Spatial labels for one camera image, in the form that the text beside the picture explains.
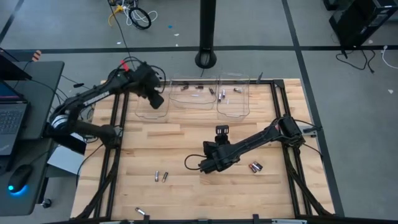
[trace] wooden table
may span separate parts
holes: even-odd
[[[307,102],[299,79],[286,79],[287,98],[295,119],[310,122]],[[113,96],[96,104],[93,123],[109,124]],[[214,141],[215,126],[228,124],[229,140],[238,142],[263,130],[275,118],[269,85],[250,86],[250,114],[242,122],[220,121],[216,106],[212,110],[176,108],[170,102],[167,123],[143,122],[134,112],[137,96],[131,95],[123,136],[123,149],[115,191],[113,220],[141,220],[134,209],[142,208],[151,220],[293,218],[289,184],[279,142],[266,144],[241,156],[241,161],[224,172],[203,174],[187,170],[184,159],[189,154],[203,154],[203,141]],[[306,137],[317,148],[316,139]],[[86,156],[100,145],[88,145]],[[71,217],[78,215],[97,191],[104,151],[99,150],[82,168]],[[190,159],[195,167],[202,158]],[[319,202],[334,212],[320,156],[302,146],[301,160],[308,188]],[[248,164],[264,166],[253,174]],[[160,181],[155,182],[155,171]],[[164,172],[167,181],[162,183]],[[296,186],[300,211],[304,206]],[[108,193],[103,200],[104,215]]]

